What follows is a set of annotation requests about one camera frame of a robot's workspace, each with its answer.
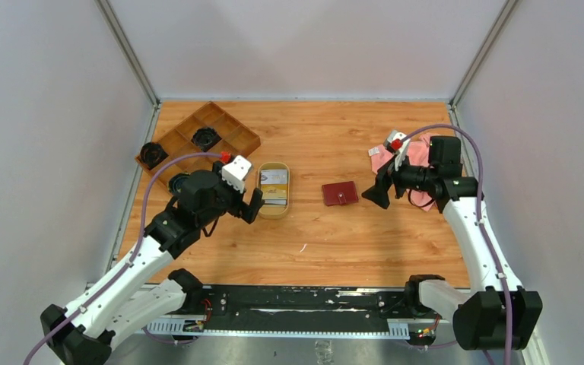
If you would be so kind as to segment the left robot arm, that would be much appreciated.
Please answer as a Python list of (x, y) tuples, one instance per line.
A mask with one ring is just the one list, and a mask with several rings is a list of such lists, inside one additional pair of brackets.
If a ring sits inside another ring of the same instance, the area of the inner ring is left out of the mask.
[(44, 336), (38, 345), (47, 345), (64, 364), (104, 364), (124, 340), (163, 314), (196, 313), (203, 284), (183, 268), (140, 297), (133, 295), (201, 237), (210, 236), (220, 217), (254, 222), (264, 201), (259, 189), (249, 202), (243, 200), (251, 170), (234, 161), (190, 173), (136, 244), (96, 284), (65, 306), (51, 304), (42, 312)]

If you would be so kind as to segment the beige oval tray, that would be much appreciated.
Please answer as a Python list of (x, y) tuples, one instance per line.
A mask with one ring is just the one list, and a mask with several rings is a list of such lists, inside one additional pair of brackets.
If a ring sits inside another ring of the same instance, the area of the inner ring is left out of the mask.
[(258, 169), (256, 182), (265, 202), (259, 210), (259, 216), (269, 220), (285, 217), (291, 202), (289, 166), (282, 162), (263, 163)]

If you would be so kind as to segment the gold card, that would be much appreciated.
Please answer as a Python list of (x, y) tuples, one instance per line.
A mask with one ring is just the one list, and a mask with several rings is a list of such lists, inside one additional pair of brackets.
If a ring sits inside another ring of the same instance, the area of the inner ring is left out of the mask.
[(261, 185), (264, 200), (287, 200), (288, 186), (285, 184)]

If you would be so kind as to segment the black round part left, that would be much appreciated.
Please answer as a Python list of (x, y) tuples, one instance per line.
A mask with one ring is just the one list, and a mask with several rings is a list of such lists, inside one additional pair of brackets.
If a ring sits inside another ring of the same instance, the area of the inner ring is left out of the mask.
[(148, 170), (152, 170), (167, 158), (168, 153), (163, 149), (162, 145), (157, 142), (148, 142), (144, 144), (138, 155), (139, 163)]

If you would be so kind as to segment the black round part lower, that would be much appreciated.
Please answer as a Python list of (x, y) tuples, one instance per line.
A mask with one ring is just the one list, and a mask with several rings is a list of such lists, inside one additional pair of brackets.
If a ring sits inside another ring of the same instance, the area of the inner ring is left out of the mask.
[(170, 194), (178, 195), (182, 191), (184, 182), (189, 178), (189, 173), (177, 173), (167, 183)]

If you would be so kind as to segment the black round part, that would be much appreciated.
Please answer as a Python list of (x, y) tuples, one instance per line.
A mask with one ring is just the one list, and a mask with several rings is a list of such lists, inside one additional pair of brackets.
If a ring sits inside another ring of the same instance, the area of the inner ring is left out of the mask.
[(189, 173), (177, 173), (167, 183), (170, 194), (178, 195), (182, 191), (184, 182), (189, 178)]
[(198, 129), (191, 138), (191, 142), (202, 152), (211, 150), (220, 141), (221, 136), (212, 127)]
[(157, 142), (148, 142), (144, 144), (138, 155), (139, 163), (148, 170), (152, 170), (167, 158), (168, 153), (163, 149), (162, 145)]

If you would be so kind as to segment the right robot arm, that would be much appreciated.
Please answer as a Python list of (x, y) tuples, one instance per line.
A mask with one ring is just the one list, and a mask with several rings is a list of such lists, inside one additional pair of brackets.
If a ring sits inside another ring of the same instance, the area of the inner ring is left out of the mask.
[(525, 349), (542, 299), (523, 287), (495, 243), (480, 182), (462, 174), (460, 139), (432, 137), (425, 167), (410, 163), (409, 145), (405, 134), (391, 132), (383, 146), (392, 158), (377, 170), (374, 185), (362, 196), (387, 209), (390, 188), (396, 198), (410, 191), (427, 193), (458, 242), (470, 292), (456, 290), (440, 275), (412, 275), (405, 284), (405, 310), (418, 318), (435, 312), (450, 321), (455, 340), (465, 350)]

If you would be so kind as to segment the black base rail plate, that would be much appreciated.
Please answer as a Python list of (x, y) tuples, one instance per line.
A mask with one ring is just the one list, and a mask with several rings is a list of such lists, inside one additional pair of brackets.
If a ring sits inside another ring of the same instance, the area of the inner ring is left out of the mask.
[(401, 288), (205, 285), (199, 303), (151, 322), (155, 335), (434, 338), (447, 321), (415, 314)]

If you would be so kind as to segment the red leather card holder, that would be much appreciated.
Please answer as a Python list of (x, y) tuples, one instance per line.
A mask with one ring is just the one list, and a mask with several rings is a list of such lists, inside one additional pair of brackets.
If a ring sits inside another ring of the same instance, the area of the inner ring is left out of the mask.
[(321, 190), (325, 206), (351, 205), (359, 201), (354, 181), (325, 184)]

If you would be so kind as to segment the brown wooden divided tray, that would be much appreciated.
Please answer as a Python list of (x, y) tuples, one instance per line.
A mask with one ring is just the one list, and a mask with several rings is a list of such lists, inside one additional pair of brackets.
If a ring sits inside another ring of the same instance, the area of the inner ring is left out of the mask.
[(252, 155), (262, 142), (255, 129), (250, 128), (246, 122), (236, 117), (236, 113), (221, 106), (219, 102), (167, 101), (160, 107), (156, 128), (151, 138), (152, 142), (163, 148), (167, 157), (151, 169), (142, 162), (139, 155), (135, 157), (141, 168), (138, 196), (144, 194), (146, 185), (166, 163), (201, 150), (194, 142), (195, 134), (200, 129), (213, 129), (220, 139), (208, 149), (210, 153), (227, 152), (241, 155), (252, 163), (246, 187), (251, 191), (256, 186), (259, 164)]

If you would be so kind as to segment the silver VIP card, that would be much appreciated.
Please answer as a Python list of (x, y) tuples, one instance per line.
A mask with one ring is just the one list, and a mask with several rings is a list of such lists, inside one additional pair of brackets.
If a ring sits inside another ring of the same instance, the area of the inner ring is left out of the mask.
[(262, 185), (287, 185), (289, 172), (286, 169), (267, 169), (260, 171)]

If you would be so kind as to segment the pink cloth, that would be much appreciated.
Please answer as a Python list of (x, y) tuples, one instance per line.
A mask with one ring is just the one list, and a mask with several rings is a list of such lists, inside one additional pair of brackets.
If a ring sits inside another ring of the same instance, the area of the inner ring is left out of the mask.
[[(428, 154), (430, 151), (430, 139), (432, 137), (433, 134), (425, 132), (417, 140), (413, 140), (410, 143), (407, 156), (411, 165), (422, 167), (429, 165)], [(370, 157), (371, 169), (374, 173), (377, 173), (377, 170), (392, 157), (391, 153), (382, 144), (370, 148), (368, 150), (368, 156)], [(426, 192), (408, 190), (407, 198), (410, 204), (423, 211), (429, 211), (434, 206), (433, 199)]]

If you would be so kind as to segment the black round part upper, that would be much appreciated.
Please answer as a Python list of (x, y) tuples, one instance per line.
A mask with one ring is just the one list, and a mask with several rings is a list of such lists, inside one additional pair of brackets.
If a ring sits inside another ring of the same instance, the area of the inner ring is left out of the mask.
[(221, 136), (212, 127), (198, 129), (191, 138), (191, 142), (202, 152), (211, 150), (220, 141)]

